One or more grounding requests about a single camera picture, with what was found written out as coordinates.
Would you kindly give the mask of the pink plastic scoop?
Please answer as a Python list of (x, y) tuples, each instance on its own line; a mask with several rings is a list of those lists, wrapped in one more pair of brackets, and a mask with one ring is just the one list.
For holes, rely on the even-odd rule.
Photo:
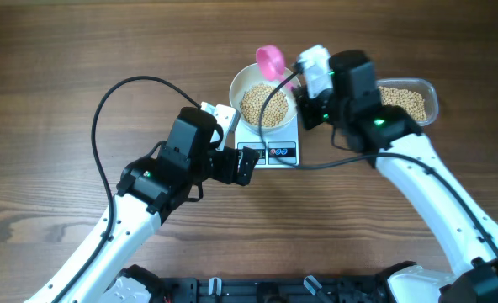
[(281, 50), (275, 45), (265, 45), (256, 51), (256, 63), (268, 81), (284, 81), (286, 65)]

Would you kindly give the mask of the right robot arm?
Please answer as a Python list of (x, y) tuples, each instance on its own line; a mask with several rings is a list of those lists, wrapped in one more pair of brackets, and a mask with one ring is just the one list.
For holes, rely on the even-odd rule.
[(438, 240), (449, 273), (405, 262), (381, 279), (390, 302), (498, 302), (498, 224), (443, 164), (423, 129), (382, 102), (374, 64), (360, 50), (332, 55), (320, 45), (295, 65), (303, 126), (338, 128), (353, 161), (365, 160), (413, 205)]

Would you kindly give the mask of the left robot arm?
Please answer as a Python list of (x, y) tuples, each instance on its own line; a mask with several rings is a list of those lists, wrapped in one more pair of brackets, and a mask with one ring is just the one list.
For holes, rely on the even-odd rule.
[(62, 268), (31, 297), (33, 302), (160, 302), (159, 280), (129, 258), (208, 178), (245, 186), (258, 154), (226, 146), (239, 112), (228, 106), (185, 107), (166, 141), (122, 172), (108, 207)]

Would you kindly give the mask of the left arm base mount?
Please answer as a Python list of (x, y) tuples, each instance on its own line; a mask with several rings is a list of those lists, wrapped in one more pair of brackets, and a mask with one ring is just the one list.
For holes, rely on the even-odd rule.
[(98, 303), (163, 303), (164, 299), (163, 282), (152, 272), (132, 265), (119, 271)]

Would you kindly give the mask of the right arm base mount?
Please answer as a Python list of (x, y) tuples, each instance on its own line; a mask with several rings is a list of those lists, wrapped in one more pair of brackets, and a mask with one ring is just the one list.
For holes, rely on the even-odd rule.
[(412, 261), (404, 261), (378, 274), (388, 294), (388, 302), (438, 303), (440, 289), (451, 285), (457, 276), (425, 269)]

